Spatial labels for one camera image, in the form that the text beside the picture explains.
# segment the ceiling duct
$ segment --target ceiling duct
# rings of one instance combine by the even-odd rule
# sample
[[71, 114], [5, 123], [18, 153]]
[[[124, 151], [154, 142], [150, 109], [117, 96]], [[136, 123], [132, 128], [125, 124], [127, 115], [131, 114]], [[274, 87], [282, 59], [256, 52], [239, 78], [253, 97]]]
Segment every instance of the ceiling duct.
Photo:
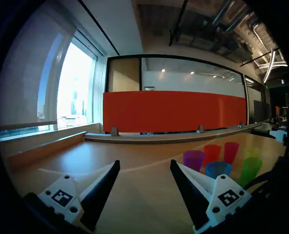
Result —
[[232, 32], [240, 23], [242, 23], [250, 14], [252, 10], [248, 7], [244, 8], [233, 20], [230, 26], [225, 30], [226, 32]]
[[217, 25], [219, 21], [225, 16], [225, 14], [228, 12], [228, 10], [232, 7], [234, 4], [234, 1], [226, 0], [225, 3], [222, 5], [219, 13], [216, 15], [214, 20], [212, 21], [212, 25]]
[[257, 39], [259, 40], [259, 42], [262, 44], [262, 46], [265, 48], [265, 50], [267, 52], [270, 52], [269, 48], [266, 46], [266, 44], [264, 43], [263, 39], [261, 38], [261, 36], [256, 32], [256, 28], [258, 27], [260, 23], [258, 22], [257, 18], [253, 18], [251, 20], [251, 22], [248, 25], [248, 28], [255, 34], [255, 36], [257, 37]]

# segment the pink cup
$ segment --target pink cup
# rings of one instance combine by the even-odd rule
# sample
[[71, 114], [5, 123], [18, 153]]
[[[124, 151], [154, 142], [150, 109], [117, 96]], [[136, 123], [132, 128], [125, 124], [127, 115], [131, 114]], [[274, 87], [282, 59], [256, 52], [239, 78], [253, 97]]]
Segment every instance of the pink cup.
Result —
[[197, 172], [202, 167], [205, 154], [199, 150], [189, 150], [183, 154], [183, 164]]
[[239, 144], [236, 142], [225, 143], [225, 154], [223, 156], [223, 161], [228, 164], [232, 164], [234, 162], [238, 149], [239, 149]]

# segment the wooden table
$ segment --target wooden table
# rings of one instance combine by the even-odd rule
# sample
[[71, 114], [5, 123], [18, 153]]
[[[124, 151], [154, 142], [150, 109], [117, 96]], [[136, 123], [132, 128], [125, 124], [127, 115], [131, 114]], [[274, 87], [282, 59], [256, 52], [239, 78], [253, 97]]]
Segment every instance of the wooden table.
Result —
[[183, 163], [187, 150], [203, 150], [207, 144], [223, 146], [226, 142], [240, 144], [230, 174], [234, 180], [241, 174], [247, 148], [261, 150], [259, 174], [271, 170], [285, 151], [283, 143], [275, 139], [248, 133], [166, 145], [80, 142], [17, 171], [12, 179], [22, 196], [30, 191], [40, 193], [64, 174], [73, 176], [82, 191], [103, 172], [102, 167], [119, 159], [121, 171], [97, 223], [97, 233], [193, 233], [193, 223], [170, 171], [170, 160]]

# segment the desk divider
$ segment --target desk divider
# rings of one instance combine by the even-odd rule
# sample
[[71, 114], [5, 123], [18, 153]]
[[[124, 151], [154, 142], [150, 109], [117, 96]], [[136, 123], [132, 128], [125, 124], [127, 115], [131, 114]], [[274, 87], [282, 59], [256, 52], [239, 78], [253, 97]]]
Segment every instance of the desk divider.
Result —
[[171, 132], [238, 126], [246, 123], [245, 98], [181, 91], [130, 91], [103, 94], [103, 130]]

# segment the translucent cup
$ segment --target translucent cup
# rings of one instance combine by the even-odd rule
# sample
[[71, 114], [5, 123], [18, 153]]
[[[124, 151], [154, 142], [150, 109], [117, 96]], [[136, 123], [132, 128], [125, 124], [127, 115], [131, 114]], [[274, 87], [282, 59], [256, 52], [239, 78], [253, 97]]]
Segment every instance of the translucent cup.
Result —
[[189, 150], [183, 154], [183, 164], [197, 172], [200, 171], [205, 153], [199, 150]]
[[226, 163], [232, 164], [234, 162], [238, 149], [239, 149], [239, 144], [236, 142], [225, 143], [223, 161]]
[[232, 166], [226, 162], [212, 162], [206, 166], [205, 174], [213, 179], [217, 178], [217, 176], [226, 174], [230, 175], [232, 171]]
[[204, 146], [205, 159], [203, 166], [218, 160], [221, 151], [220, 145], [206, 145]]
[[245, 158], [250, 158], [250, 157], [259, 158], [259, 156], [260, 156], [260, 149], [258, 148], [251, 147], [246, 150]]
[[238, 184], [241, 187], [244, 187], [246, 184], [252, 181], [259, 172], [261, 165], [262, 161], [257, 157], [249, 157], [245, 159]]

